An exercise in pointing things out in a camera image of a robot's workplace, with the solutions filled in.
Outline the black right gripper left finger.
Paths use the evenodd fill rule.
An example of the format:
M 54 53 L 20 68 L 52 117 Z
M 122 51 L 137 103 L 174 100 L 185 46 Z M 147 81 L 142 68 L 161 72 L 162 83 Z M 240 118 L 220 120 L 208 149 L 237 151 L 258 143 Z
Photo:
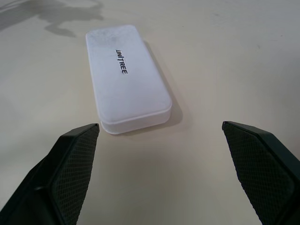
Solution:
M 61 135 L 0 211 L 2 225 L 75 225 L 90 183 L 97 123 Z

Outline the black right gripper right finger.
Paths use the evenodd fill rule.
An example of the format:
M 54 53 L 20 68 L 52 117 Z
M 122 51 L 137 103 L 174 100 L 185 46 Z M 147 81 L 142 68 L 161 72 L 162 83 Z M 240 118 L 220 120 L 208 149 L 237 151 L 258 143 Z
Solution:
M 300 223 L 300 161 L 270 132 L 224 121 L 237 177 L 263 225 Z

